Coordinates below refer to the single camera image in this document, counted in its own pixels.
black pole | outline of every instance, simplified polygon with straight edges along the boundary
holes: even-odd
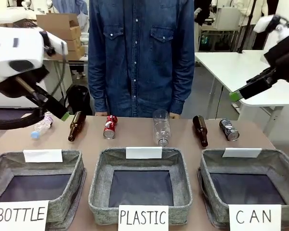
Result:
[[[249,20],[248,20],[247,25],[246,25],[246,29],[245,29],[245,32],[244,32],[244,36],[243,36],[243,39],[242,39],[240,48],[237,50],[237,52],[240,53],[240,54],[241,54],[242,51],[243,51],[243,47],[244,47],[244,44],[245,44],[245,42],[246,42],[247,33],[248,33],[249,30],[250,30],[250,23],[251,23],[251,20],[252,20],[252,16],[253,16],[253,14],[254,14],[255,6],[256,6],[256,1],[257,1],[257,0],[254,0],[254,2],[253,2],[253,4],[252,4],[251,12],[250,12]]]

soda can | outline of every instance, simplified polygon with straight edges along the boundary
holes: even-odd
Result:
[[[113,115],[107,116],[104,132],[103,132],[103,135],[106,139],[110,140],[115,137],[117,122],[118,122],[118,118],[116,116],[113,116]]]
[[[233,127],[229,119],[222,119],[220,121],[220,128],[229,141],[236,141],[240,136],[239,132],[235,127]]]

red can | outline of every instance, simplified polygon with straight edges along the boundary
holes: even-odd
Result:
[[[105,128],[104,128],[104,137],[108,140],[113,139],[116,133],[116,124],[118,118],[113,115],[107,116]]]

clear plastic bottle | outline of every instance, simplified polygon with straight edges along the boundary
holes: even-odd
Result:
[[[53,115],[50,112],[46,112],[44,119],[34,125],[34,131],[31,132],[31,138],[38,139],[41,134],[49,129],[53,124]]]
[[[157,145],[165,147],[171,137],[169,114],[166,110],[158,109],[153,113],[154,141]]]

brown glass bottle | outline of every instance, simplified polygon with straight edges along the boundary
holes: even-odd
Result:
[[[202,147],[207,147],[208,146],[208,139],[207,139],[207,126],[206,123],[204,122],[204,118],[202,116],[195,116],[193,118],[193,124],[194,124],[194,129],[195,133],[200,140],[201,146]]]
[[[76,112],[70,125],[71,132],[68,136],[69,141],[73,142],[77,135],[81,132],[86,117],[87,116],[83,112]]]

